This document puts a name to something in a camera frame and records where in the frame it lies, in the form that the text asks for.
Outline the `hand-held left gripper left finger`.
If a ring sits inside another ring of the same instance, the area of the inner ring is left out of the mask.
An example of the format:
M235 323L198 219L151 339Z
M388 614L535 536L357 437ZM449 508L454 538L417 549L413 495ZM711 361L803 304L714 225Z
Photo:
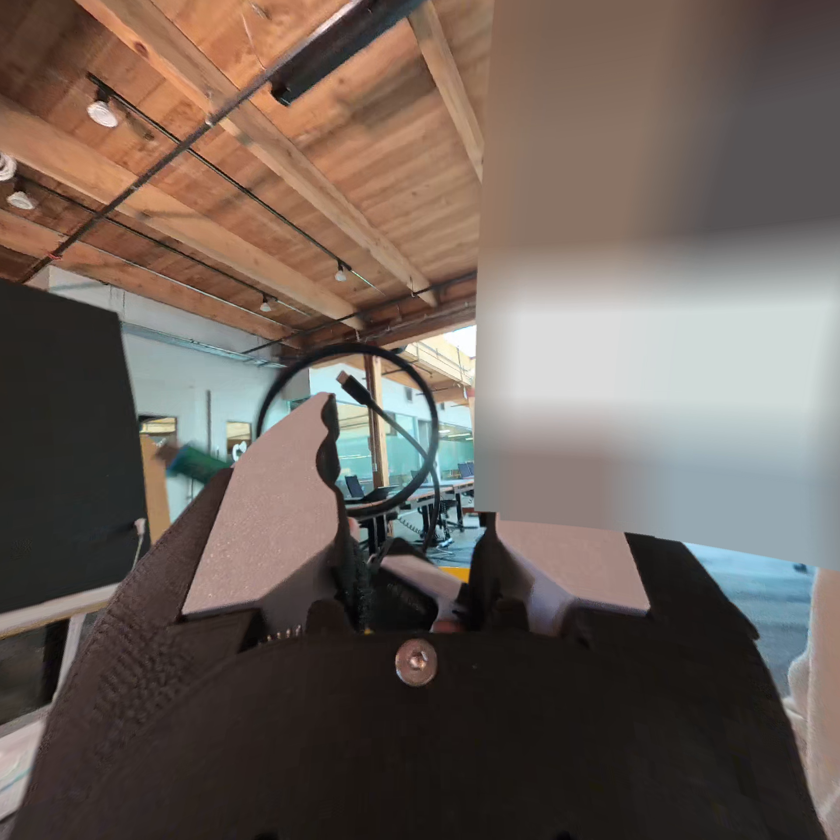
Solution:
M337 487L335 395L316 394L241 456L182 607L185 620L255 608L269 632L303 628L312 603L354 598L361 553Z

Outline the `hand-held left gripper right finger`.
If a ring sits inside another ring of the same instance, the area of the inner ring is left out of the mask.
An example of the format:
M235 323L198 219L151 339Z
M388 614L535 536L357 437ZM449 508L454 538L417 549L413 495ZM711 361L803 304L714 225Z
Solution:
M648 595L623 533L509 521L497 513L487 513L485 524L469 571L475 629L560 635L577 608L648 612Z

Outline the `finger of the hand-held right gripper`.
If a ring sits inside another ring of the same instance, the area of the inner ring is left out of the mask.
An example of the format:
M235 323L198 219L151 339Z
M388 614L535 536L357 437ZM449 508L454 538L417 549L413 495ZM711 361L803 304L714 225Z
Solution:
M466 622L469 617L468 587L465 581L428 560L415 555L386 555L384 571L429 596L437 606L436 622Z

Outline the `braided HDMI cable green plugs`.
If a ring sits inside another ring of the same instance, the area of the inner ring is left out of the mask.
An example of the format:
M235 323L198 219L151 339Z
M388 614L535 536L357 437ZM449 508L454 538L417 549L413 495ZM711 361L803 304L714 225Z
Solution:
M163 444L156 452L168 476L179 476L201 485L207 484L216 474L233 467L234 461L215 457L191 444Z

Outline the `wooden desk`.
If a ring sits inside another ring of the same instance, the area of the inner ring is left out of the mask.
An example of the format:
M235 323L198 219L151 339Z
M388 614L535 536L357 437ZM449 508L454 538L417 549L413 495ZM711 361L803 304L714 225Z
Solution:
M440 500L437 519L430 529L434 513L434 483L424 482L414 493L399 506L393 506L377 517L352 512L350 515L367 531L366 542L370 554L381 549L392 536L392 523L400 522L406 529L417 536L416 544L422 546L427 534L432 533L429 545L444 548L452 542L451 529L464 531L462 496L472 494L473 479L446 479L440 483Z

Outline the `wooden column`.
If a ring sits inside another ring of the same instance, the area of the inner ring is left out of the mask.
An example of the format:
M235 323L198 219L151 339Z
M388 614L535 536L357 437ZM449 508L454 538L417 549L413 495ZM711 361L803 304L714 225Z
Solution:
M374 403L382 406L382 360L375 355L364 356L365 386ZM374 488L388 484L389 466L386 449L385 421L369 409L372 480Z

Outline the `black ceiling track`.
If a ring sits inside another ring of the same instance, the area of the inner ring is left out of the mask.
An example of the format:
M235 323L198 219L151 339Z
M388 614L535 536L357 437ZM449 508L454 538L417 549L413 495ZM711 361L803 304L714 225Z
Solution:
M273 99L290 106L422 5L421 1L352 1L284 56L269 79Z

